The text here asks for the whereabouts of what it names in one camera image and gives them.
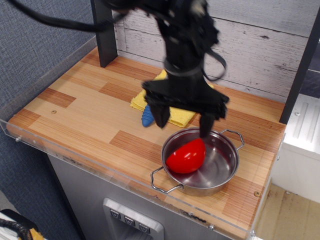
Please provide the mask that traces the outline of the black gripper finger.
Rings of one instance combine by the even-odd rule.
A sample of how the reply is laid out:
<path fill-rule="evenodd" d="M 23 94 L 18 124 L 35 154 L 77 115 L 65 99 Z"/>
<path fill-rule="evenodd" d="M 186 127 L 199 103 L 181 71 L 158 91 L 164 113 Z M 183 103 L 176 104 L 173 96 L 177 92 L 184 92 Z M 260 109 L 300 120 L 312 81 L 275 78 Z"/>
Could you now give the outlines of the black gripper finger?
<path fill-rule="evenodd" d="M 146 102 L 156 125 L 163 128 L 170 118 L 170 106 L 164 101 L 150 96 L 146 97 Z"/>
<path fill-rule="evenodd" d="M 199 135 L 201 138 L 206 138 L 209 135 L 215 120 L 216 118 L 213 114 L 204 113 L 201 115 L 199 122 Z"/>

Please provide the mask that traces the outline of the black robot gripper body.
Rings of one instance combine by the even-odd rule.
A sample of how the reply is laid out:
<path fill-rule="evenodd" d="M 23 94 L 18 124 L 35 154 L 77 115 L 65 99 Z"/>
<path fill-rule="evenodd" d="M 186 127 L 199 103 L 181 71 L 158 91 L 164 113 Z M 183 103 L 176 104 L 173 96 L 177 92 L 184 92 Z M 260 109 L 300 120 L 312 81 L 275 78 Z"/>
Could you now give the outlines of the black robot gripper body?
<path fill-rule="evenodd" d="M 166 59 L 164 69 L 167 77 L 144 82 L 142 87 L 146 91 L 145 98 L 159 99 L 169 107 L 201 115 L 212 114 L 216 120 L 225 118 L 229 98 L 206 83 L 202 66 L 200 62 L 190 68 L 179 68 Z"/>

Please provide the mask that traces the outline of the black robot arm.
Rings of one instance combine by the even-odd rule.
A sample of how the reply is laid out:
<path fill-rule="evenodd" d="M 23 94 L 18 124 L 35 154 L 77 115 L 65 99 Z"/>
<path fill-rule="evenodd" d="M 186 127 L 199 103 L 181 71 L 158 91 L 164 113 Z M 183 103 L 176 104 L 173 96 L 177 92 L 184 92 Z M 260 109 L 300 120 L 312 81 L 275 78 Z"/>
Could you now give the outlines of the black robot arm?
<path fill-rule="evenodd" d="M 170 118 L 170 108 L 200 114 L 200 137 L 209 135 L 214 121 L 226 116 L 229 98 L 206 82 L 205 55 L 225 60 L 212 51 L 218 43 L 218 30 L 208 13 L 205 0 L 107 0 L 112 10 L 126 15 L 135 8 L 152 15 L 165 43 L 163 62 L 167 78 L 146 81 L 145 100 L 156 124 L 163 128 Z"/>

